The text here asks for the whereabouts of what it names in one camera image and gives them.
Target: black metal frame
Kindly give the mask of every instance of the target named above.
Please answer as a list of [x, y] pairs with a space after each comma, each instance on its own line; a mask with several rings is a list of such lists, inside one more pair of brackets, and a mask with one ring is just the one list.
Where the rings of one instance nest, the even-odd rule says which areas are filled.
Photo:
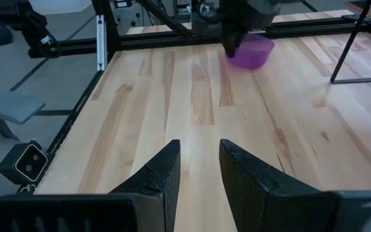
[[316, 8], [314, 8], [310, 3], [308, 3], [306, 0], [300, 0], [303, 5], [305, 5], [309, 10], [312, 12], [319, 12]]
[[369, 77], [369, 78], [357, 78], [357, 79], [346, 79], [346, 80], [336, 80], [336, 77], [337, 77], [337, 75], [340, 71], [340, 68], [341, 68], [341, 66], [343, 65], [343, 63], [346, 59], [348, 51], [352, 47], [352, 44], [354, 42], [354, 39], [356, 38], [357, 33], [359, 33], [361, 31], [362, 27], [363, 27], [363, 22], [364, 22], [364, 20], [367, 16], [368, 11], [370, 10], [370, 7], [371, 7], [371, 0], [366, 0], [366, 5], [365, 5], [363, 11], [361, 12], [361, 15], [360, 15], [359, 19], [356, 22], [356, 26], [354, 27], [353, 32], [350, 34], [350, 37], [348, 38], [345, 49], [343, 50], [343, 53], [341, 54], [341, 56], [339, 58], [339, 62], [336, 65], [336, 68], [333, 71], [332, 77], [330, 78], [330, 82], [332, 84], [352, 84], [352, 83], [371, 82], [371, 77]]
[[[189, 46], [198, 44], [213, 44], [220, 43], [220, 39], [216, 37], [197, 37], [187, 29], [169, 18], [169, 20], [164, 17], [163, 13], [158, 7], [149, 7], [153, 3], [144, 3], [148, 0], [140, 0], [140, 3], [147, 6], [147, 10], [153, 13], [159, 20], [163, 22], [169, 21], [169, 27], [173, 30], [172, 32], [157, 32], [148, 34], [138, 34], [138, 35], [123, 35], [120, 36], [118, 31], [114, 26], [107, 26], [107, 47], [108, 47], [108, 62], [113, 57], [116, 51], [121, 50], [136, 50], [136, 49], [146, 49], [146, 48], [163, 48], [170, 46]], [[93, 0], [93, 6], [97, 15], [104, 15], [104, 20], [107, 25], [114, 25], [115, 21], [111, 13], [111, 7], [108, 4], [108, 0]], [[304, 37], [304, 36], [315, 36], [315, 35], [333, 35], [333, 34], [348, 34], [352, 33], [350, 36], [348, 46], [343, 52], [339, 64], [336, 67], [335, 73], [339, 71], [341, 64], [343, 63], [345, 56], [350, 49], [351, 43], [358, 32], [368, 32], [371, 33], [371, 21], [365, 21], [364, 18], [367, 12], [363, 12], [359, 21], [356, 24], [356, 20], [349, 15], [331, 18], [331, 19], [315, 19], [308, 21], [294, 21], [294, 22], [284, 22], [284, 23], [272, 23], [267, 31], [256, 32], [258, 35], [268, 37], [269, 39], [282, 39], [282, 38], [293, 38], [293, 37]], [[85, 53], [95, 53], [96, 50], [96, 39], [80, 39], [71, 41], [59, 41], [62, 48], [62, 55], [76, 55]], [[36, 51], [29, 51], [30, 57], [40, 57]], [[68, 116], [66, 122], [58, 132], [57, 136], [54, 138], [50, 147], [47, 150], [49, 157], [49, 163], [53, 160], [56, 151], [61, 146], [61, 143], [67, 136], [72, 124], [75, 122], [79, 112], [87, 101], [88, 97], [91, 95], [94, 87], [100, 79], [102, 72], [97, 72], [81, 98], [78, 100], [71, 114]], [[338, 80], [335, 81], [332, 77], [333, 84], [341, 84], [344, 82], [368, 82], [371, 79], [357, 79], [357, 80]]]

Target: plastic bowl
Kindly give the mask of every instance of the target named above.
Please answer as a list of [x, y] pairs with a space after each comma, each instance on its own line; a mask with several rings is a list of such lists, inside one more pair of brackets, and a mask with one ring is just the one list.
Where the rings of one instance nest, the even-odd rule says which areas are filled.
[[235, 66], [255, 69], [263, 66], [274, 48], [270, 39], [254, 34], [247, 34], [233, 58], [227, 60]]

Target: gray floor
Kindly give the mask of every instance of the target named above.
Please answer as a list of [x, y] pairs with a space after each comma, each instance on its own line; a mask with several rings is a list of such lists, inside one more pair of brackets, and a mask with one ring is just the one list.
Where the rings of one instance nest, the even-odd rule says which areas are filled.
[[[346, 0], [308, 0], [319, 11], [346, 8]], [[310, 12], [301, 3], [293, 3], [282, 8], [282, 14]], [[58, 40], [69, 38], [84, 23], [94, 16], [92, 7], [82, 12], [71, 14], [48, 15], [48, 29]], [[95, 22], [89, 21], [72, 39], [95, 37]], [[0, 47], [0, 90], [14, 90], [19, 93], [36, 96], [46, 106], [44, 110], [70, 110], [78, 101], [85, 87], [96, 72], [96, 55], [74, 55], [51, 59], [44, 63], [34, 74], [21, 82], [33, 68], [43, 59], [30, 59], [27, 54], [28, 45], [20, 32], [14, 32], [14, 42]], [[36, 116], [26, 124], [18, 126], [10, 124], [12, 131], [21, 141], [36, 139], [47, 148], [66, 120], [65, 116]], [[9, 151], [14, 142], [0, 142], [0, 161]], [[17, 186], [10, 183], [0, 174], [0, 195], [15, 193]]]

